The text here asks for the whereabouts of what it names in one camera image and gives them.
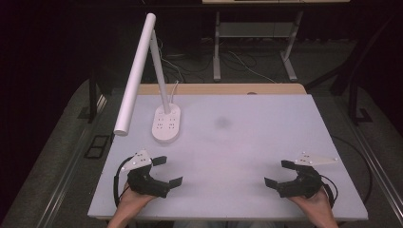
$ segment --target black cable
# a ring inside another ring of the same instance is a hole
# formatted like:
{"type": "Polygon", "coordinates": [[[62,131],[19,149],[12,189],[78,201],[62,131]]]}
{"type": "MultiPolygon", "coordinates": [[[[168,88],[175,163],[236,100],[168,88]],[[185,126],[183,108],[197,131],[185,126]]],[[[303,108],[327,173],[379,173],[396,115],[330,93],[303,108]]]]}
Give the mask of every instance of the black cable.
{"type": "Polygon", "coordinates": [[[336,187],[336,185],[335,185],[335,183],[332,181],[332,180],[330,180],[329,178],[327,178],[327,177],[325,177],[325,176],[323,176],[323,175],[320,175],[322,178],[324,178],[324,179],[326,179],[327,181],[329,181],[332,185],[333,185],[333,187],[335,188],[335,190],[336,190],[336,195],[335,195],[335,197],[332,199],[332,201],[333,201],[333,204],[336,202],[336,200],[337,200],[337,198],[338,198],[338,189],[337,189],[337,187],[336,187]]]}
{"type": "Polygon", "coordinates": [[[119,205],[120,197],[119,197],[119,174],[121,173],[122,167],[129,162],[133,157],[129,157],[125,159],[121,165],[119,165],[118,171],[116,171],[116,175],[113,178],[113,198],[115,199],[116,207],[119,205]]]}
{"type": "Polygon", "coordinates": [[[256,43],[258,43],[258,44],[263,43],[263,39],[259,38],[257,41],[255,41],[255,39],[253,39],[252,47],[248,48],[248,49],[250,49],[249,51],[244,50],[244,48],[242,48],[240,46],[240,42],[237,42],[236,46],[240,50],[240,53],[242,53],[242,54],[245,53],[245,54],[247,54],[247,55],[249,55],[249,56],[251,56],[253,58],[273,57],[273,56],[278,54],[276,51],[274,51],[274,46],[273,45],[270,45],[270,47],[264,46],[264,48],[262,48],[261,46],[257,47],[256,43]],[[251,52],[251,51],[266,52],[266,53],[262,54],[262,55],[252,55],[252,54],[248,53],[248,52],[251,52]]]}
{"type": "MultiPolygon", "coordinates": [[[[365,205],[365,204],[367,203],[368,199],[370,198],[370,195],[371,195],[371,193],[372,193],[372,191],[373,191],[374,178],[373,178],[373,172],[372,172],[372,170],[371,170],[371,167],[370,167],[370,165],[368,164],[367,160],[365,159],[364,155],[362,155],[362,153],[361,153],[354,145],[352,145],[351,143],[349,143],[349,142],[347,142],[347,141],[345,141],[345,140],[343,140],[343,139],[341,139],[341,138],[339,138],[339,137],[337,137],[337,136],[331,135],[331,137],[334,138],[334,139],[337,139],[337,140],[339,140],[339,141],[341,141],[341,142],[343,142],[343,143],[346,143],[346,144],[349,145],[349,146],[351,146],[352,149],[353,149],[353,150],[361,157],[361,159],[364,161],[365,166],[366,166],[367,169],[368,169],[368,175],[369,175],[368,192],[367,192],[367,195],[365,196],[364,200],[362,201],[362,202],[364,203],[364,205],[365,205]]],[[[337,225],[340,227],[340,226],[344,225],[345,223],[346,223],[346,221],[342,221],[342,222],[339,222],[337,225]]]]}
{"type": "Polygon", "coordinates": [[[176,79],[175,81],[178,81],[181,84],[185,84],[186,81],[184,80],[183,75],[182,75],[182,78],[179,78],[179,77],[176,76],[176,73],[175,72],[166,72],[165,75],[166,75],[167,78],[168,78],[168,76],[171,76],[171,77],[176,79]]]}
{"type": "Polygon", "coordinates": [[[169,84],[169,77],[168,77],[168,75],[165,75],[165,74],[164,74],[163,77],[166,78],[166,83],[169,84]]]}
{"type": "Polygon", "coordinates": [[[181,65],[178,65],[176,63],[175,63],[175,66],[179,67],[179,68],[181,68],[181,69],[183,69],[184,71],[187,71],[187,72],[197,73],[197,72],[202,72],[202,71],[207,70],[208,67],[210,66],[212,60],[213,60],[213,57],[209,58],[209,61],[207,62],[207,65],[203,66],[200,69],[188,69],[188,68],[185,68],[185,67],[183,67],[181,65]]]}
{"type": "Polygon", "coordinates": [[[122,194],[119,196],[119,199],[122,197],[122,195],[125,193],[125,191],[127,191],[127,189],[129,188],[130,186],[127,186],[127,188],[122,192],[122,194]]]}
{"type": "Polygon", "coordinates": [[[187,74],[187,73],[183,73],[182,75],[186,75],[187,77],[189,77],[189,76],[194,76],[194,77],[200,79],[202,84],[205,83],[205,80],[203,79],[202,76],[199,76],[199,75],[196,75],[196,74],[187,74]]]}

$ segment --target lamp arm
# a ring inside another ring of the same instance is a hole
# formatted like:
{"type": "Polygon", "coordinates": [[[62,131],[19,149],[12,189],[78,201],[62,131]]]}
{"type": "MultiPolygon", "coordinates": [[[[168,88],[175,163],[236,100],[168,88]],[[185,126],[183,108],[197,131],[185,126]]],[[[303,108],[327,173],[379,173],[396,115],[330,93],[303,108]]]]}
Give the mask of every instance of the lamp arm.
{"type": "Polygon", "coordinates": [[[163,99],[163,111],[167,115],[171,113],[168,104],[168,98],[165,88],[165,79],[163,78],[163,65],[161,64],[160,52],[158,50],[157,36],[155,30],[152,31],[150,49],[152,61],[154,63],[155,73],[157,74],[158,86],[160,88],[161,98],[163,99]]]}
{"type": "Polygon", "coordinates": [[[136,103],[137,92],[142,79],[145,59],[150,47],[150,40],[154,30],[156,16],[148,13],[145,19],[142,36],[140,37],[133,65],[127,80],[125,94],[122,99],[118,119],[115,124],[114,133],[118,136],[127,136],[133,115],[134,104],[136,103]]]}

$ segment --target metal bar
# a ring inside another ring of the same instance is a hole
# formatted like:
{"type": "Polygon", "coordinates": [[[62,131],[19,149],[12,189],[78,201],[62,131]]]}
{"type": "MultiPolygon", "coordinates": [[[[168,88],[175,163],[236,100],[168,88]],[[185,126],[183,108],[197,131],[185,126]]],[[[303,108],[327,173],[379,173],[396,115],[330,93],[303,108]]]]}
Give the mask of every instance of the metal bar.
{"type": "MultiPolygon", "coordinates": [[[[339,106],[340,110],[342,108],[341,98],[336,99],[336,103],[339,106]]],[[[349,119],[347,113],[341,111],[343,113],[343,117],[346,123],[351,127],[355,137],[357,138],[359,144],[361,145],[363,156],[367,163],[370,165],[371,170],[374,174],[375,179],[379,183],[379,186],[383,193],[385,194],[386,199],[388,200],[389,204],[391,205],[394,213],[396,214],[397,219],[400,221],[400,224],[403,226],[403,200],[395,187],[393,186],[391,180],[389,179],[388,175],[386,174],[385,170],[383,169],[382,165],[380,164],[379,160],[376,158],[376,155],[370,145],[368,144],[367,140],[365,139],[362,132],[359,128],[352,123],[349,119]]]]}
{"type": "MultiPolygon", "coordinates": [[[[98,113],[102,112],[105,105],[106,98],[104,96],[101,96],[98,102],[98,113]]],[[[36,225],[37,228],[52,227],[52,222],[54,221],[54,218],[56,217],[60,205],[62,204],[63,199],[66,195],[68,187],[70,186],[74,178],[77,163],[82,157],[83,151],[86,151],[86,146],[90,140],[91,133],[98,122],[99,118],[96,117],[93,124],[88,124],[83,130],[83,133],[81,134],[80,139],[77,142],[77,145],[72,153],[71,159],[68,162],[65,172],[63,173],[62,178],[60,178],[59,182],[57,183],[56,188],[54,189],[48,202],[48,206],[45,209],[45,212],[42,214],[38,224],[36,225]]]]}
{"type": "Polygon", "coordinates": [[[97,82],[94,70],[91,70],[91,75],[89,76],[89,119],[88,123],[91,124],[97,115],[97,82]]]}
{"type": "Polygon", "coordinates": [[[293,48],[293,44],[296,41],[296,37],[297,37],[298,29],[299,29],[299,24],[302,19],[302,15],[303,15],[303,12],[299,11],[297,14],[296,20],[293,24],[293,28],[291,29],[291,33],[290,33],[289,40],[288,40],[288,46],[285,49],[285,53],[284,53],[284,59],[286,59],[286,60],[288,60],[288,58],[290,58],[291,49],[293,48]]]}
{"type": "Polygon", "coordinates": [[[297,81],[297,75],[296,72],[293,69],[293,65],[291,64],[291,60],[289,58],[285,58],[285,52],[281,51],[279,53],[281,56],[282,62],[285,67],[285,71],[287,71],[288,78],[290,79],[291,82],[296,82],[297,81]]]}
{"type": "Polygon", "coordinates": [[[216,12],[216,32],[214,37],[214,57],[213,57],[213,76],[214,82],[219,82],[221,80],[221,69],[220,69],[220,13],[216,12]]]}

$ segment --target table leg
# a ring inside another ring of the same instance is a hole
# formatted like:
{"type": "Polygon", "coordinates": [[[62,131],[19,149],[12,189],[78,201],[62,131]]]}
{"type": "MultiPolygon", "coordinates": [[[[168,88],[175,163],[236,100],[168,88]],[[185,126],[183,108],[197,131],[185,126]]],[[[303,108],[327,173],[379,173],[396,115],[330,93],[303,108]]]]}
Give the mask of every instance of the table leg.
{"type": "Polygon", "coordinates": [[[293,48],[293,44],[296,41],[297,32],[299,29],[299,23],[301,21],[302,14],[303,14],[303,11],[298,12],[297,18],[293,24],[293,28],[291,29],[287,48],[280,52],[280,56],[281,56],[282,62],[284,63],[285,70],[287,71],[288,78],[292,82],[295,82],[297,80],[297,75],[294,72],[293,66],[291,65],[290,54],[291,54],[291,49],[293,48]]]}
{"type": "Polygon", "coordinates": [[[220,13],[216,13],[216,33],[214,37],[214,57],[213,57],[213,69],[214,69],[214,82],[219,82],[221,80],[221,69],[220,69],[220,13]]]}

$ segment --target dark floor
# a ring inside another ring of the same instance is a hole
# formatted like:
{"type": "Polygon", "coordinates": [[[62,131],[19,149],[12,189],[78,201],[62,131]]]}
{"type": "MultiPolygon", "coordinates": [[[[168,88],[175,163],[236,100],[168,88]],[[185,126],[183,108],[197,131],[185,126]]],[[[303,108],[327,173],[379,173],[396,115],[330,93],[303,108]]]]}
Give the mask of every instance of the dark floor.
{"type": "MultiPolygon", "coordinates": [[[[174,83],[184,79],[186,83],[193,84],[214,83],[212,41],[205,39],[202,43],[202,57],[198,59],[188,58],[180,51],[164,53],[162,50],[164,59],[173,65],[164,62],[166,81],[174,83]]],[[[221,43],[221,82],[271,83],[265,78],[268,77],[276,83],[289,83],[278,55],[285,46],[284,41],[271,39],[224,41],[221,43]],[[240,59],[260,75],[240,64],[240,59]]],[[[354,46],[355,42],[350,41],[296,43],[291,61],[298,76],[297,82],[306,85],[337,67],[350,55],[354,46]]],[[[348,94],[331,95],[331,83],[332,80],[326,81],[308,92],[314,96],[359,195],[365,199],[371,193],[366,201],[369,220],[347,222],[342,227],[401,227],[403,223],[391,206],[393,201],[385,194],[384,184],[374,177],[370,188],[370,174],[359,153],[365,154],[370,149],[396,191],[401,193],[403,139],[362,89],[359,90],[358,106],[365,108],[373,121],[361,123],[358,127],[351,124],[346,116],[348,94]]],[[[93,123],[87,123],[87,119],[82,119],[86,117],[85,108],[88,107],[87,90],[85,82],[72,96],[1,227],[106,227],[104,221],[89,218],[86,213],[110,144],[107,144],[99,160],[85,159],[83,155],[95,136],[110,136],[122,92],[117,87],[111,94],[106,94],[99,103],[99,115],[93,123]]],[[[289,227],[312,227],[307,222],[287,224],[289,227]]]]}

